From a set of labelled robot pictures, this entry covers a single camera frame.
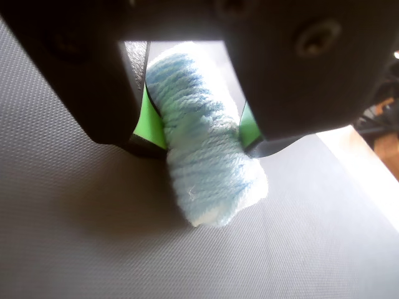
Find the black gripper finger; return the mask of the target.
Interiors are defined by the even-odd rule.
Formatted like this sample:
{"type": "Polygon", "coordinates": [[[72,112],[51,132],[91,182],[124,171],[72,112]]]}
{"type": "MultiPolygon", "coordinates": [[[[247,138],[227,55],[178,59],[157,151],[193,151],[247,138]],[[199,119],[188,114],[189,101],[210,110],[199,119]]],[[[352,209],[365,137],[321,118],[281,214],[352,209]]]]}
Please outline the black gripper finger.
{"type": "Polygon", "coordinates": [[[353,122],[398,42],[397,1],[219,1],[218,14],[251,156],[353,122]]]}
{"type": "Polygon", "coordinates": [[[117,33],[132,1],[2,1],[1,17],[88,137],[166,155],[145,83],[150,43],[117,33]]]}

